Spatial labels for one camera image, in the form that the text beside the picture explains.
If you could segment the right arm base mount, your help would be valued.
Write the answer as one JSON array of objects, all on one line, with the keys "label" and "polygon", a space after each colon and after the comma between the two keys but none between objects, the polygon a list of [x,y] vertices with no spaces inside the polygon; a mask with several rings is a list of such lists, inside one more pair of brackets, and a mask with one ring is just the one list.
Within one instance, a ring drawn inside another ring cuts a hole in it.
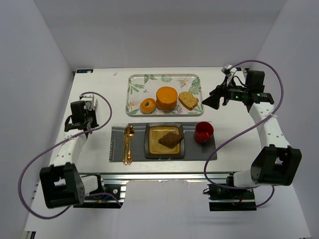
[{"label": "right arm base mount", "polygon": [[209,209],[211,212],[234,212],[234,211],[256,211],[254,189],[258,186],[247,189],[235,188],[234,172],[231,172],[224,183],[212,183],[208,174],[204,175],[209,182],[208,188],[203,194],[209,196]]}]

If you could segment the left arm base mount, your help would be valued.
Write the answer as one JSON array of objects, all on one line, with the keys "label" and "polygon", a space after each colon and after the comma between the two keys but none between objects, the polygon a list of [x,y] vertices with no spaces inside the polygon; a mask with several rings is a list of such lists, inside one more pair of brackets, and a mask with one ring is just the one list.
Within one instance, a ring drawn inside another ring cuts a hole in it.
[{"label": "left arm base mount", "polygon": [[85,209],[120,209],[125,200],[126,185],[128,180],[117,179],[116,175],[101,174],[102,185],[104,186],[104,193],[109,195],[88,196],[84,203],[75,205],[74,208]]}]

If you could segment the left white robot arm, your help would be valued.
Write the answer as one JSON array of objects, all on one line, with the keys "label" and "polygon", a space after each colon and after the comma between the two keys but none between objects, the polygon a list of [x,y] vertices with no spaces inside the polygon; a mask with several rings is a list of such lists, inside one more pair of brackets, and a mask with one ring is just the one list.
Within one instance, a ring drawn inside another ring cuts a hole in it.
[{"label": "left white robot arm", "polygon": [[100,174],[80,176],[76,163],[90,129],[98,127],[97,101],[92,94],[70,104],[71,115],[64,123],[64,138],[68,140],[48,167],[40,171],[40,181],[48,208],[81,205],[89,194],[104,193]]}]

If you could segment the brown chocolate croissant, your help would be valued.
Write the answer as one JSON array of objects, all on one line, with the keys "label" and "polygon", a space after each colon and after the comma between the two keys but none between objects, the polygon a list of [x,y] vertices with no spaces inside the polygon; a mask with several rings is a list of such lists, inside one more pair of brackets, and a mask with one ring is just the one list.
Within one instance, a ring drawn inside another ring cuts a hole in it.
[{"label": "brown chocolate croissant", "polygon": [[173,132],[168,132],[166,135],[164,135],[162,138],[158,140],[158,143],[168,148],[174,148],[181,142],[182,139],[182,135]]}]

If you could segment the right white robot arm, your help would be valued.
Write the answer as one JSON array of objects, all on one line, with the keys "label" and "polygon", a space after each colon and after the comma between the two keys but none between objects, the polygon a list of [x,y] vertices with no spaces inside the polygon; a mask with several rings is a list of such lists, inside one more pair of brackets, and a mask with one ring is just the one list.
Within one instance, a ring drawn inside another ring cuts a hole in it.
[{"label": "right white robot arm", "polygon": [[235,70],[222,69],[224,81],[202,103],[213,109],[227,105],[230,100],[242,102],[255,123],[261,152],[251,167],[230,173],[225,188],[248,189],[261,185],[289,186],[300,164],[302,153],[285,139],[275,117],[273,97],[264,92],[262,71],[248,71],[245,83],[237,86]]}]

